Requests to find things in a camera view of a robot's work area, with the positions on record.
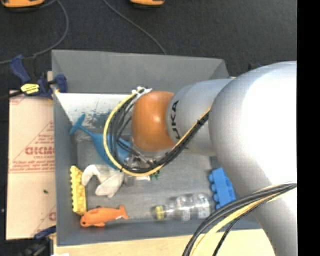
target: cardboard sheet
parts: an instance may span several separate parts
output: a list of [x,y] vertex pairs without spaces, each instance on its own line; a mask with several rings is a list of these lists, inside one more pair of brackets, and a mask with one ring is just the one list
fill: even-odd
[[33,238],[56,224],[54,139],[52,100],[10,100],[7,240]]

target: wire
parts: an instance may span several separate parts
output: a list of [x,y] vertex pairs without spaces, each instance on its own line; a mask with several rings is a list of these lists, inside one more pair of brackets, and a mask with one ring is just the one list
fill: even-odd
[[137,29],[139,29],[141,32],[143,32],[144,34],[146,34],[163,52],[164,55],[167,55],[166,50],[162,47],[162,45],[151,35],[149,34],[147,31],[145,31],[142,27],[140,27],[139,25],[137,25],[136,23],[134,23],[132,20],[128,19],[126,16],[124,16],[122,13],[120,13],[119,11],[117,11],[112,5],[110,5],[110,3],[108,3],[106,0],[102,0],[114,13],[116,13],[117,15],[119,15],[122,19],[124,19],[125,21],[129,22],[130,24],[132,24],[133,26],[135,26]]
[[16,92],[13,92],[13,93],[10,93],[10,94],[6,94],[6,95],[3,95],[3,96],[0,96],[0,102],[8,100],[10,98],[13,98],[15,96],[19,96],[21,94],[23,94],[22,91],[16,91]]
[[249,204],[246,207],[243,207],[239,210],[237,210],[236,212],[230,214],[228,217],[226,217],[224,220],[222,220],[221,222],[219,222],[216,226],[214,226],[204,237],[202,237],[202,239],[199,241],[198,245],[195,247],[194,251],[192,252],[192,256],[196,256],[196,255],[202,255],[201,251],[203,249],[203,246],[208,242],[208,241],[212,241],[213,240],[213,235],[215,235],[220,229],[222,229],[225,225],[227,225],[228,223],[230,223],[232,220],[233,222],[231,223],[231,225],[229,226],[229,228],[226,230],[226,232],[224,233],[224,235],[222,236],[222,239],[220,240],[217,248],[215,249],[213,255],[216,256],[218,254],[219,249],[221,248],[225,238],[227,237],[227,234],[230,232],[231,228],[241,219],[243,218],[245,215],[251,213],[253,210],[257,209],[258,207],[266,204],[267,202],[269,202],[272,198],[275,198],[279,195],[280,193],[277,193],[276,195],[273,196],[269,196],[267,198],[258,200],[256,202],[253,202],[251,204]]
[[221,218],[225,218],[235,211],[239,209],[243,209],[244,207],[248,206],[256,202],[257,200],[265,199],[266,197],[276,195],[277,193],[285,193],[292,189],[295,189],[297,184],[281,184],[276,186],[267,187],[264,190],[258,191],[256,193],[247,195],[242,197],[238,200],[232,201],[226,204],[224,207],[220,208],[219,210],[213,212],[195,231],[194,235],[190,239],[189,243],[187,244],[183,255],[182,256],[190,256],[193,247],[196,244],[197,239],[199,236],[205,232],[205,230],[210,227],[213,223],[219,221]]
[[164,156],[158,160],[147,159],[143,154],[139,153],[137,150],[132,148],[135,156],[138,159],[142,160],[148,167],[130,167],[128,164],[123,163],[118,154],[117,145],[119,145],[119,131],[122,132],[122,125],[125,126],[128,122],[125,122],[126,115],[129,113],[130,109],[133,107],[134,103],[141,97],[143,94],[148,93],[150,90],[145,88],[138,88],[137,91],[128,96],[125,100],[120,102],[114,110],[109,115],[104,131],[103,131],[103,140],[104,140],[104,149],[108,155],[111,162],[121,171],[127,173],[131,176],[149,176],[158,172],[161,168],[171,163],[178,155],[187,147],[188,143],[195,136],[198,130],[203,126],[203,124],[209,119],[209,113],[211,108],[209,108],[199,120],[197,120],[193,126],[187,131],[187,133],[178,141],[178,143]]
[[[68,13],[67,13],[65,7],[64,7],[63,4],[60,2],[60,0],[53,0],[53,1],[51,1],[51,2],[49,2],[49,3],[47,3],[47,4],[45,4],[45,5],[42,5],[42,6],[40,6],[40,7],[37,7],[36,9],[38,10],[38,9],[43,9],[43,8],[49,7],[49,6],[51,6],[52,4],[54,4],[54,3],[56,3],[56,2],[59,4],[59,6],[60,6],[60,8],[62,9],[62,12],[63,12],[63,14],[64,14],[64,16],[65,16],[65,22],[66,22],[65,31],[64,31],[62,37],[60,38],[60,40],[59,40],[57,43],[55,43],[55,44],[52,45],[51,47],[48,47],[48,48],[46,48],[46,49],[44,49],[44,50],[42,50],[42,51],[39,51],[39,52],[34,53],[34,54],[32,55],[32,57],[33,57],[34,59],[37,58],[37,57],[40,56],[40,55],[43,55],[43,54],[51,51],[52,49],[54,49],[54,48],[56,48],[58,45],[60,45],[60,44],[65,40],[65,38],[66,38],[66,36],[67,36],[67,34],[68,34],[68,32],[69,32],[69,27],[70,27],[69,16],[68,16]],[[11,62],[11,59],[3,60],[3,61],[0,61],[0,65],[9,64],[10,62]]]
[[0,195],[6,190],[7,185],[8,185],[8,183],[6,182],[6,183],[2,186],[2,188],[1,188],[1,190],[0,190]]
[[226,231],[224,232],[224,234],[223,234],[223,236],[221,237],[221,239],[220,239],[220,241],[219,241],[219,244],[218,244],[217,247],[215,248],[215,251],[214,251],[214,253],[213,253],[212,256],[217,256],[217,255],[218,255],[218,252],[219,252],[222,244],[223,244],[224,241],[226,240],[227,235],[230,233],[231,229],[234,227],[234,225],[235,225],[240,219],[242,219],[244,216],[252,213],[255,209],[261,207],[262,205],[264,205],[264,204],[266,204],[266,203],[268,203],[268,202],[270,202],[270,201],[272,201],[272,200],[274,200],[274,199],[279,199],[280,194],[275,195],[275,196],[274,196],[275,198],[270,198],[270,199],[268,199],[268,200],[266,200],[266,201],[261,202],[260,204],[254,206],[251,210],[245,212],[243,215],[241,215],[241,216],[239,216],[238,218],[236,218],[236,219],[228,226],[228,228],[227,228]]

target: plastic bottle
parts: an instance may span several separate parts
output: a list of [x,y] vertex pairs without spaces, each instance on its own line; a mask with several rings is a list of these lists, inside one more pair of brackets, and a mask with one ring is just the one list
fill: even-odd
[[174,219],[187,222],[191,219],[206,219],[212,212],[213,201],[204,193],[170,198],[164,205],[152,208],[157,220]]

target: blue toy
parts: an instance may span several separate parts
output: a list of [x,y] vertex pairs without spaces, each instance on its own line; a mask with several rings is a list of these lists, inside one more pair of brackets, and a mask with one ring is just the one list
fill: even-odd
[[[117,169],[117,167],[111,162],[111,160],[109,159],[106,151],[105,151],[105,147],[104,147],[104,136],[103,134],[98,134],[98,133],[94,133],[89,131],[88,129],[84,128],[82,126],[84,120],[86,118],[86,115],[83,114],[73,125],[73,127],[71,128],[69,134],[72,135],[74,134],[77,130],[82,130],[85,133],[87,133],[88,135],[91,136],[91,138],[93,139],[93,143],[95,146],[96,151],[98,152],[98,154],[102,157],[102,159],[108,164],[110,165],[112,168]],[[119,139],[123,144],[125,144],[127,147],[131,147],[130,144],[123,140],[123,139]],[[128,152],[126,150],[124,150],[122,147],[117,146],[117,151],[119,153],[119,156],[122,159],[125,159],[128,156]]]
[[214,193],[213,200],[216,210],[236,200],[234,187],[222,167],[211,172],[209,181],[212,183],[211,190]]

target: orange gripper cap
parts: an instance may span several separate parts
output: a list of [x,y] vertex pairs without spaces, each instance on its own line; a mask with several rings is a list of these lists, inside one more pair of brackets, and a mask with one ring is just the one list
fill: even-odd
[[132,140],[141,150],[156,152],[173,147],[167,131],[166,112],[174,93],[152,91],[142,96],[132,111]]

